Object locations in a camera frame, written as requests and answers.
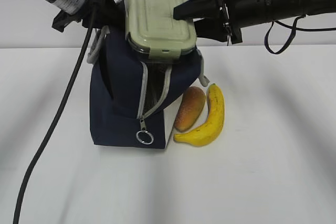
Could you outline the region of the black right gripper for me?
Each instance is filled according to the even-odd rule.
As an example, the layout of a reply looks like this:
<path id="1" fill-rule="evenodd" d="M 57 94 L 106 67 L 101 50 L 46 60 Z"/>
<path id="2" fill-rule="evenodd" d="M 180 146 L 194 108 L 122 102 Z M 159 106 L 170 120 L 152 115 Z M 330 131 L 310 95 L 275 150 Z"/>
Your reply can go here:
<path id="1" fill-rule="evenodd" d="M 234 0 L 218 0 L 223 18 L 218 17 L 217 0 L 188 0 L 173 9 L 173 18 L 187 20 L 202 18 L 194 22 L 198 38 L 206 38 L 232 44 L 243 42 L 238 27 Z"/>

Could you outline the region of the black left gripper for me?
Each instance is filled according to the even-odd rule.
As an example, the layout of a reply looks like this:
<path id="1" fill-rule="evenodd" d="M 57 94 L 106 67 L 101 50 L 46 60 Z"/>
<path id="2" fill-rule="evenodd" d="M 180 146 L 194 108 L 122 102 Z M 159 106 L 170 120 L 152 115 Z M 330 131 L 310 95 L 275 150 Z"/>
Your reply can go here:
<path id="1" fill-rule="evenodd" d="M 115 26 L 124 28 L 125 16 L 123 0 L 56 0 L 53 3 L 60 12 L 52 22 L 52 28 L 63 32 L 71 22 L 82 22 L 83 27 L 90 25 L 90 16 L 93 8 L 97 8 L 93 21 L 93 28 Z"/>

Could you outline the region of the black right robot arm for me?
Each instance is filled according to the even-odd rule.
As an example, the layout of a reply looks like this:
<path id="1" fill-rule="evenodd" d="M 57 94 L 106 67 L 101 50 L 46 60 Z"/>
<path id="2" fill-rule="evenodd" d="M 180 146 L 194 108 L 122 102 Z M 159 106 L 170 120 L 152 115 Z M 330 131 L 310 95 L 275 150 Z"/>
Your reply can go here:
<path id="1" fill-rule="evenodd" d="M 241 43 L 241 29 L 303 15 L 335 12 L 335 0 L 188 0 L 174 8 L 176 20 L 196 20 L 199 38 Z"/>

